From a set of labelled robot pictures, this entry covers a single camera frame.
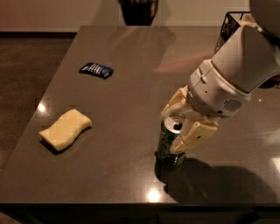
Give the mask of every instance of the table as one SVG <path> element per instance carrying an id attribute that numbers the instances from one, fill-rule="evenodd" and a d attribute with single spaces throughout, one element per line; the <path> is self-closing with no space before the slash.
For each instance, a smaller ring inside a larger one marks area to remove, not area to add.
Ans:
<path id="1" fill-rule="evenodd" d="M 215 136 L 186 153 L 179 170 L 154 155 L 160 111 L 213 55 L 219 35 L 219 27 L 81 27 L 38 102 L 45 111 L 35 110 L 0 176 L 0 202 L 279 203 L 279 89 L 257 89 Z M 79 73 L 89 61 L 115 71 L 106 80 Z M 93 127 L 54 155 L 39 131 L 69 109 Z"/>

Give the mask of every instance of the floor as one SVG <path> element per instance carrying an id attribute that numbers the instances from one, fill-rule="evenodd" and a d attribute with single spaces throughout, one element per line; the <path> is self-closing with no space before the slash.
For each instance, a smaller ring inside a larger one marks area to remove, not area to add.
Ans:
<path id="1" fill-rule="evenodd" d="M 9 156 L 43 96 L 73 35 L 0 38 L 0 180 Z M 0 213 L 1 224 L 15 220 Z"/>

